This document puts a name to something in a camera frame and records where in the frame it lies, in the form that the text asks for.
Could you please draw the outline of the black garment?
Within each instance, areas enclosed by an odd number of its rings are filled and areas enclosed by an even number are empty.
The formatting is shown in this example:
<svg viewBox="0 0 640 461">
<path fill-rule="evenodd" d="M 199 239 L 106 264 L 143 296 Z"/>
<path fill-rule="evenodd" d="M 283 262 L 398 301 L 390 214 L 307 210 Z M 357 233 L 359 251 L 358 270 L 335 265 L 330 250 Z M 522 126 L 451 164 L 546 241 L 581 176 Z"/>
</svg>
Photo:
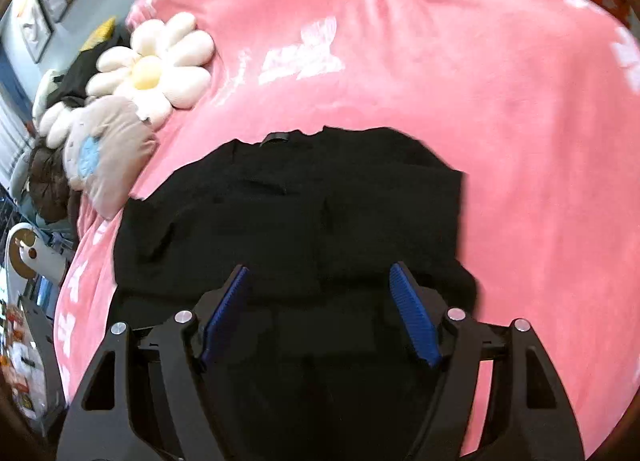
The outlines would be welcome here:
<svg viewBox="0 0 640 461">
<path fill-rule="evenodd" d="M 390 129 L 239 140 L 130 200 L 109 322 L 146 327 L 248 270 L 208 403 L 238 460 L 400 460 L 434 374 L 390 295 L 404 263 L 472 311 L 458 259 L 462 175 Z"/>
</svg>

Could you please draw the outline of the black clothing pile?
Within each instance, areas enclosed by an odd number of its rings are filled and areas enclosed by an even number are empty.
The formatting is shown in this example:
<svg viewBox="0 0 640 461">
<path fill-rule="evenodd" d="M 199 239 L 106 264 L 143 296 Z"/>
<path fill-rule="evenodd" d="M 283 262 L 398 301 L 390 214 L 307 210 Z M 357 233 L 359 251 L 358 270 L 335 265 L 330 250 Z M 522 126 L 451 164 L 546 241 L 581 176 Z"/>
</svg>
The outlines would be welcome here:
<svg viewBox="0 0 640 461">
<path fill-rule="evenodd" d="M 47 96 L 46 108 L 62 102 L 68 108 L 80 108 L 86 103 L 86 85 L 98 73 L 98 58 L 111 47 L 128 46 L 129 30 L 125 25 L 117 25 L 112 36 L 96 44 L 90 50 L 82 51 L 70 65 L 62 79 L 58 79 L 58 88 Z"/>
</svg>

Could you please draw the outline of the white round appliance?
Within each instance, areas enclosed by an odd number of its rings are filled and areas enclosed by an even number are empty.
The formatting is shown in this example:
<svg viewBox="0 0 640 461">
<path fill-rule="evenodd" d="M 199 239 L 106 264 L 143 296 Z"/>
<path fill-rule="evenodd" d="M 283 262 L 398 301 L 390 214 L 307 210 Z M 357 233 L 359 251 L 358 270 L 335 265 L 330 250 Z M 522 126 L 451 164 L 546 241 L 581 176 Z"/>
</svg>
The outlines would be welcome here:
<svg viewBox="0 0 640 461">
<path fill-rule="evenodd" d="M 26 283 L 41 276 L 53 283 L 62 285 L 67 262 L 65 257 L 49 247 L 28 223 L 14 225 L 6 238 L 6 271 Z"/>
</svg>

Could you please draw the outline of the dark brown puffer jacket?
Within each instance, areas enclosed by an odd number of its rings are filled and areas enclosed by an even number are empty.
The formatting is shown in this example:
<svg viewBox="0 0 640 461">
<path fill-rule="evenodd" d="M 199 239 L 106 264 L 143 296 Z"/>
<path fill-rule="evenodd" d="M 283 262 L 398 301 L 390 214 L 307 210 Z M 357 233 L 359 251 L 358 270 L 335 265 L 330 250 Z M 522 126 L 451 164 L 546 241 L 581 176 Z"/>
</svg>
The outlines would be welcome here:
<svg viewBox="0 0 640 461">
<path fill-rule="evenodd" d="M 47 224 L 68 218 L 70 185 L 63 166 L 63 149 L 51 149 L 44 138 L 35 142 L 28 161 L 28 182 L 32 203 Z"/>
</svg>

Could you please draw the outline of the beige seal plush pillow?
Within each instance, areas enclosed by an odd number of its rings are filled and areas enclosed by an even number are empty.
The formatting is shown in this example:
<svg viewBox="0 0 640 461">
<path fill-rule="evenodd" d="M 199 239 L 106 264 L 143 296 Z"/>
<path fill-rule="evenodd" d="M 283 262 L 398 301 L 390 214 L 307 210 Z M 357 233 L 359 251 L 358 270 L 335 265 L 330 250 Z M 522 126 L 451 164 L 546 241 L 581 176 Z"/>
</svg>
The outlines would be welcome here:
<svg viewBox="0 0 640 461">
<path fill-rule="evenodd" d="M 158 145 L 130 100 L 105 96 L 76 111 L 63 151 L 70 188 L 111 221 L 126 204 Z"/>
</svg>

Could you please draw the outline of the cream flower pillow behind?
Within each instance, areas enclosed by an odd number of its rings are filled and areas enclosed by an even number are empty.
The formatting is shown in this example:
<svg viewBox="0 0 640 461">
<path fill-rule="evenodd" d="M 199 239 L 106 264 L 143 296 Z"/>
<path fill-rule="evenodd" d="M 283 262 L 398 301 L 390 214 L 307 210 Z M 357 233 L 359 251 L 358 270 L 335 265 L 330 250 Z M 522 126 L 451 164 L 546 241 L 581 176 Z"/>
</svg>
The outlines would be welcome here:
<svg viewBox="0 0 640 461">
<path fill-rule="evenodd" d="M 65 144 L 73 125 L 74 110 L 63 102 L 57 102 L 47 107 L 47 98 L 57 88 L 54 82 L 60 74 L 53 69 L 47 70 L 38 85 L 34 103 L 32 104 L 32 122 L 37 134 L 44 139 L 49 149 L 55 150 Z"/>
</svg>

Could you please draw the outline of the pink fleece blanket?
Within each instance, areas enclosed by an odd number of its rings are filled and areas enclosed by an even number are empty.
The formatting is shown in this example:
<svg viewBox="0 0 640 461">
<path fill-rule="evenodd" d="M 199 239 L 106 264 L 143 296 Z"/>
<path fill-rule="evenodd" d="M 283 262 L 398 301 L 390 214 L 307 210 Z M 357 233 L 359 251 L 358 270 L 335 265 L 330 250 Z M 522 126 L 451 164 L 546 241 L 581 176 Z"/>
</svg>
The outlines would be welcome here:
<svg viewBox="0 0 640 461">
<path fill-rule="evenodd" d="M 476 320 L 529 321 L 589 459 L 639 387 L 639 47 L 587 0 L 135 0 L 127 25 L 189 12 L 216 46 L 132 187 L 276 133 L 390 129 L 462 175 L 458 259 Z M 114 247 L 85 201 L 58 302 L 70 404 L 116 322 Z"/>
</svg>

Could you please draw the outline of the cream daisy flower pillow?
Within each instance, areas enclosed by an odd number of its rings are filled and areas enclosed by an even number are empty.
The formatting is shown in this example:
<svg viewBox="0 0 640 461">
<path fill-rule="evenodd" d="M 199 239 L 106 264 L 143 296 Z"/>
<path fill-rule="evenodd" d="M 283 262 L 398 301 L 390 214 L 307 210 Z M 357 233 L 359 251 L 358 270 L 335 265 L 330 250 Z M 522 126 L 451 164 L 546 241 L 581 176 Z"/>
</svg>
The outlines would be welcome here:
<svg viewBox="0 0 640 461">
<path fill-rule="evenodd" d="M 215 51 L 212 36 L 198 28 L 189 12 L 168 21 L 143 21 L 127 46 L 111 47 L 99 56 L 86 95 L 126 98 L 140 120 L 158 130 L 172 111 L 194 107 L 205 94 L 212 80 L 207 65 Z"/>
</svg>

